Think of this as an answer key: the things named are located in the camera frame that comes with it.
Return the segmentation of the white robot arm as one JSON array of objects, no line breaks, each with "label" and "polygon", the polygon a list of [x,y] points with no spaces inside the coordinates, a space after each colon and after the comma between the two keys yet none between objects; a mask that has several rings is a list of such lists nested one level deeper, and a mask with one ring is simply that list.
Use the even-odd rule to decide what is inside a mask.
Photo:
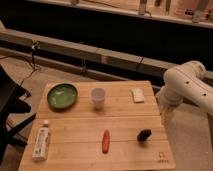
[{"label": "white robot arm", "polygon": [[173,110],[186,98],[207,113],[210,142],[213,150],[213,87],[203,81],[205,66],[199,61],[189,61],[165,71],[164,85],[156,94],[162,117],[167,125],[173,118]]}]

